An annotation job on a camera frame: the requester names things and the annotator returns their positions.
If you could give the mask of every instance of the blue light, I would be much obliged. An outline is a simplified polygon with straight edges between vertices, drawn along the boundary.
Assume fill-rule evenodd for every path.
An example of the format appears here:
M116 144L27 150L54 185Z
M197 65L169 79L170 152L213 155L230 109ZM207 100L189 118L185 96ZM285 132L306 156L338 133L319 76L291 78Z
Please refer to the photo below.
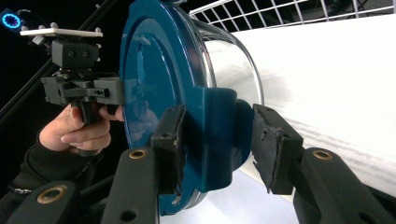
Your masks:
M6 27L10 29L15 29L21 26L21 19L11 13L4 14L1 21Z

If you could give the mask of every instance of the black sleeve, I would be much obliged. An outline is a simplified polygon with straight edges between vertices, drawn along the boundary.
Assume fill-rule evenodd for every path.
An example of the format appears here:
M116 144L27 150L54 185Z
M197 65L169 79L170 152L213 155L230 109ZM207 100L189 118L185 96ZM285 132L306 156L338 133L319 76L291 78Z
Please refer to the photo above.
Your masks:
M74 181L81 189L93 179L102 153L80 157L68 152L55 152L43 147L38 140L26 152L21 172L9 185L9 192L0 200L0 223L5 223L27 196L26 191L56 180Z

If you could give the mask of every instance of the wire grid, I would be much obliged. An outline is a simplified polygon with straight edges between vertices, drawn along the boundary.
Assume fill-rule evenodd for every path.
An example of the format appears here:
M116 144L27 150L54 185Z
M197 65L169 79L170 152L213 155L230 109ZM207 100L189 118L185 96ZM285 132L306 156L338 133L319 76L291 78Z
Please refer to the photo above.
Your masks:
M396 13L396 0L219 0L190 16L238 32Z

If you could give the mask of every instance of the metal mesh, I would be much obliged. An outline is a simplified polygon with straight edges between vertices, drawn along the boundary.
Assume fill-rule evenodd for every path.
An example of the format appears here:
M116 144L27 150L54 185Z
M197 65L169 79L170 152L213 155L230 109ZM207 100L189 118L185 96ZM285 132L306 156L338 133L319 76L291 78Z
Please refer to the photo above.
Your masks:
M219 0L190 16L229 32L396 13L396 0Z

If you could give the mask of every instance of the blue lid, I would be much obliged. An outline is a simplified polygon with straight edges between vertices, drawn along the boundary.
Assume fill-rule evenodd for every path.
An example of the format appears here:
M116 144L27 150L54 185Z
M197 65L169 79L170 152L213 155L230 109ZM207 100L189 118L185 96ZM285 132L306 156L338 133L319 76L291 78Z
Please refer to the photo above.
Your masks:
M197 192L230 185L233 170L249 153L249 139L233 146L235 125L251 132L251 122L245 126L234 123L236 114L243 114L238 108L249 105L237 103L233 90L207 87L209 80L205 79L210 74L206 73L200 43L190 18L174 4L159 0L131 4L120 51L129 146L146 144L167 107L183 104L187 113L182 194L160 195L161 215L190 206ZM251 115L245 113L247 121Z

